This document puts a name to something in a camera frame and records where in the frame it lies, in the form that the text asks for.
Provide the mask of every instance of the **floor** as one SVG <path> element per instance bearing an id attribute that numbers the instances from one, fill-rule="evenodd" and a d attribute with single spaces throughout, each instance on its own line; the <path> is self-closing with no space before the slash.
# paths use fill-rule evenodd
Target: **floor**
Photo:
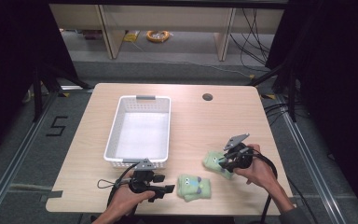
<path id="1" fill-rule="evenodd" d="M 156 44 L 148 42 L 145 39 L 145 32 L 141 32 L 135 43 L 123 43 L 118 57 L 111 60 L 108 58 L 104 42 L 101 39 L 86 40 L 79 33 L 79 31 L 62 32 L 62 37 L 74 63 L 85 65 L 87 63 L 167 63 L 178 66 L 191 64 L 199 69 L 212 69 L 227 74 L 235 73 L 245 79 L 250 78 L 253 74 L 263 74 L 263 71 L 268 70 L 263 67 L 263 62 L 265 61 L 264 57 L 268 56 L 267 50 L 273 40 L 273 35 L 259 36 L 258 41 L 265 46 L 263 47 L 264 52 L 247 44 L 247 49 L 260 59 L 256 60 L 248 54 L 241 53 L 234 42 L 235 39 L 242 46 L 247 35 L 234 34 L 228 45 L 226 60 L 219 62 L 212 34 L 172 32 L 166 42 Z M 258 46 L 258 41 L 253 36 L 249 41 Z M 247 72 L 230 70 L 228 69 L 230 66 L 244 66 Z M 273 81 L 274 77 L 261 84 L 259 86 L 260 94 L 273 94 L 270 90 Z M 53 119 L 60 113 L 68 113 L 68 110 L 76 106 L 81 109 L 71 112 L 71 119 L 73 119 L 71 122 L 78 124 L 89 97 L 89 94 L 73 94 L 70 104 L 62 97 L 58 97 L 53 108 L 49 110 L 54 112 L 49 112 L 51 114 L 48 115 L 48 119 Z M 263 105 L 269 106 L 277 102 L 284 102 L 284 95 L 275 97 L 277 98 L 273 101 L 268 98 L 262 99 Z M 299 205 L 308 203 L 319 223 L 358 223 L 358 201 L 351 192 L 351 187 L 345 181 L 345 177 L 339 171 L 334 160 L 327 156 L 328 148 L 317 133 L 311 119 L 307 118 L 306 108 L 297 107 L 296 112 L 298 114 L 297 123 L 291 122 L 287 114 L 280 113 L 279 110 L 276 114 L 268 114 L 271 130 L 274 133 L 277 146 L 279 146 L 286 173 L 291 176 L 299 188 L 299 192 L 302 192 L 306 199 L 302 200 L 300 194 L 293 189 L 295 201 Z M 31 101 L 24 103 L 24 107 L 18 112 L 18 118 L 10 124 L 11 128 L 7 133 L 7 138 L 0 145 L 0 181 L 2 180 L 1 176 L 7 173 L 7 167 L 10 166 L 12 158 L 17 156 L 16 152 L 19 147 L 22 147 L 23 139 L 27 136 L 28 131 L 33 129 L 33 123 L 30 122 L 32 117 Z M 49 132 L 50 123 L 51 120 L 42 123 L 40 129 L 42 134 Z M 76 126 L 68 127 L 65 132 L 68 135 L 66 139 L 44 143 L 48 144 L 44 148 L 55 148 L 57 145 L 69 147 L 70 136 L 73 136 L 75 131 Z M 40 144 L 37 141 L 36 138 L 31 144 L 37 146 Z M 9 189 L 6 197 L 0 202 L 0 223 L 10 221 L 12 223 L 87 223 L 87 214 L 52 214 L 45 209 L 47 195 L 52 187 L 51 183 L 54 182 L 54 177 L 60 168 L 60 166 L 51 167 L 49 162 L 62 163 L 66 151 L 50 153 L 45 149 L 33 149 L 26 153 L 28 155 L 17 168 L 18 173 L 8 182 Z M 327 192 L 330 195 L 322 195 L 321 192 Z M 13 203 L 26 205 L 14 206 Z M 331 208 L 329 203 L 337 203 L 338 206 L 330 204 L 333 207 Z M 235 222 L 238 224 L 249 223 L 252 218 L 235 217 Z M 267 222 L 277 223 L 277 218 L 270 217 Z"/>

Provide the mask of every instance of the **gray carpet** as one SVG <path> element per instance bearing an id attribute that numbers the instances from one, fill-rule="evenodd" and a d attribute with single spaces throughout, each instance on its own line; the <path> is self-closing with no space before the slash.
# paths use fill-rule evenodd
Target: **gray carpet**
<path id="1" fill-rule="evenodd" d="M 245 85 L 249 75 L 261 76 L 263 72 L 244 69 L 242 66 L 219 66 L 220 69 L 239 71 L 242 74 L 224 72 L 212 67 L 194 64 L 166 63 L 79 63 L 76 71 L 81 80 L 95 85 L 100 82 L 128 83 L 182 83 L 209 85 Z M 258 86 L 260 94 L 272 93 L 270 87 L 274 78 Z M 62 85 L 70 85 L 60 80 Z M 78 223 L 86 222 L 90 214 L 49 213 L 46 211 L 46 196 L 60 171 L 66 152 L 76 132 L 77 125 L 86 108 L 90 93 L 71 93 L 68 97 L 58 97 L 44 120 L 43 126 L 33 142 L 23 165 L 13 180 L 12 188 L 0 206 L 0 223 Z M 263 106 L 275 105 L 272 99 L 262 99 Z M 21 144 L 33 119 L 33 102 L 19 111 L 18 118 L 10 124 L 10 131 L 0 145 L 0 177 L 6 170 L 11 157 Z M 305 196 L 319 223 L 332 223 L 318 195 L 295 141 L 280 114 L 272 115 L 279 109 L 268 113 L 271 130 L 278 146 L 287 175 L 294 181 Z M 337 198 L 348 223 L 358 223 L 358 201 L 351 191 L 339 167 L 327 158 L 328 149 L 318 134 L 304 106 L 296 107 L 297 125 L 309 144 L 328 186 Z M 57 133 L 50 125 L 57 116 L 58 125 L 66 126 L 61 136 L 47 136 Z M 296 200 L 302 204 L 298 192 L 292 188 Z M 303 206 L 311 219 L 310 212 Z M 236 217 L 236 223 L 248 223 L 259 217 Z M 279 223 L 276 217 L 268 217 L 268 223 Z"/>

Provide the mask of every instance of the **green plush toy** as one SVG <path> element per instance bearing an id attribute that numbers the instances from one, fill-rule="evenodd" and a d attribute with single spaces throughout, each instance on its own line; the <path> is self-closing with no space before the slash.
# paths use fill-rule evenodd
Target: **green plush toy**
<path id="1" fill-rule="evenodd" d="M 230 179 L 232 177 L 232 173 L 228 170 L 223 169 L 219 162 L 226 160 L 223 152 L 220 151 L 209 151 L 204 160 L 202 161 L 203 165 L 208 168 L 209 170 L 218 173 L 224 176 L 226 179 Z"/>
<path id="2" fill-rule="evenodd" d="M 177 192 L 187 203 L 196 199 L 209 199 L 211 198 L 211 182 L 199 176 L 180 175 Z"/>

